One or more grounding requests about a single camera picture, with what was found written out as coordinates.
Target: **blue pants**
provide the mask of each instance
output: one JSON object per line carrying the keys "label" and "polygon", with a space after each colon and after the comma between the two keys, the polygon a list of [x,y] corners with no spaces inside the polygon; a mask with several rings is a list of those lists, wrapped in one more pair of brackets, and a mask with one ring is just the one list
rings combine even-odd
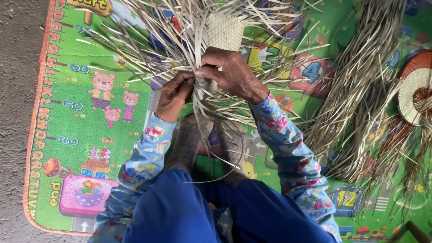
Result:
{"label": "blue pants", "polygon": [[161,173],[139,199],[123,243],[220,243],[207,202],[229,208],[234,242],[335,242],[292,198],[261,181],[246,179],[235,188],[184,182],[192,178],[182,169]]}

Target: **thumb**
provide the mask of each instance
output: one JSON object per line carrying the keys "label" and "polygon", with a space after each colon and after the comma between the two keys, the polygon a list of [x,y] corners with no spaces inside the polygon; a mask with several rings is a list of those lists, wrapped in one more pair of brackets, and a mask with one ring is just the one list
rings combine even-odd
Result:
{"label": "thumb", "polygon": [[185,100],[189,94],[191,93],[192,89],[194,88],[194,84],[195,84],[195,78],[189,78],[186,81],[184,81],[181,86],[180,89],[177,92],[177,96],[182,99]]}
{"label": "thumb", "polygon": [[219,83],[219,81],[222,78],[224,78],[224,76],[225,76],[225,74],[223,72],[221,72],[221,71],[219,71],[213,67],[209,67],[209,66],[202,66],[202,67],[198,68],[195,71],[195,75],[212,79],[212,80],[216,81],[216,83]]}

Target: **blue floral shirt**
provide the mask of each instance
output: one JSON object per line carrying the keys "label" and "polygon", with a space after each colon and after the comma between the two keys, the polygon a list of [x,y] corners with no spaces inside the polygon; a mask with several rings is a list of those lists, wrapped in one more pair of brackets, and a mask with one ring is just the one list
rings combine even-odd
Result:
{"label": "blue floral shirt", "polygon": [[[325,193],[328,182],[320,175],[321,167],[314,160],[313,153],[303,143],[301,131],[282,112],[272,94],[261,104],[251,105],[251,109],[263,141],[273,151],[281,192],[293,198],[323,230],[341,243],[333,217],[336,209]],[[134,145],[132,157],[120,168],[117,177],[119,186],[112,188],[105,202],[106,210],[96,216],[95,232],[89,243],[122,241],[135,205],[148,189],[151,180],[163,169],[164,155],[170,146],[175,126],[176,123],[167,123],[152,116],[144,134]],[[229,218],[229,210],[223,215]],[[226,228],[219,230],[216,224],[222,238],[229,239]]]}

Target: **orange mat border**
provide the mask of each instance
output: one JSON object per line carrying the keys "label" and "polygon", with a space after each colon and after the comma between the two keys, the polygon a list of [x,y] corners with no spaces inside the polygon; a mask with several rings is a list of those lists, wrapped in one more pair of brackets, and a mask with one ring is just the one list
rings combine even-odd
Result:
{"label": "orange mat border", "polygon": [[47,231],[50,233],[60,233],[60,234],[69,234],[69,235],[81,235],[81,236],[91,236],[91,233],[81,233],[76,231],[69,231],[69,230],[53,230],[44,226],[39,225],[33,218],[30,216],[29,211],[29,180],[30,180],[30,158],[31,158],[31,152],[33,148],[33,139],[35,135],[36,130],[36,119],[38,116],[38,108],[39,103],[41,100],[42,95],[42,86],[44,85],[44,77],[45,77],[45,69],[46,69],[46,57],[48,54],[48,44],[50,42],[50,34],[51,34],[51,27],[52,22],[54,18],[54,6],[55,6],[56,0],[49,0],[49,6],[48,6],[48,14],[47,14],[47,22],[45,25],[45,34],[42,44],[42,50],[41,55],[39,57],[39,76],[38,76],[38,87],[36,90],[36,99],[35,104],[33,106],[33,112],[32,112],[32,120],[29,127],[29,141],[27,143],[27,159],[25,164],[25,178],[24,178],[24,190],[23,190],[23,196],[22,196],[22,203],[24,208],[25,216],[27,217],[28,221],[33,224],[36,228]]}

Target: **arrow symbol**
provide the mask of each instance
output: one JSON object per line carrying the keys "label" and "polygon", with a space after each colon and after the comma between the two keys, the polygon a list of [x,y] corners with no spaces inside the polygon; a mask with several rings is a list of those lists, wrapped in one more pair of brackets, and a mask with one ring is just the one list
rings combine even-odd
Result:
{"label": "arrow symbol", "polygon": [[89,225],[87,224],[87,222],[84,221],[84,223],[82,223],[80,226],[83,227],[83,232],[85,232],[85,231],[86,231],[86,228],[87,228]]}
{"label": "arrow symbol", "polygon": [[241,51],[242,55],[247,52],[246,48],[244,48],[244,47],[240,48],[240,51]]}
{"label": "arrow symbol", "polygon": [[261,142],[255,144],[255,145],[257,146],[257,148],[260,148],[260,147],[266,147],[265,145],[261,145]]}

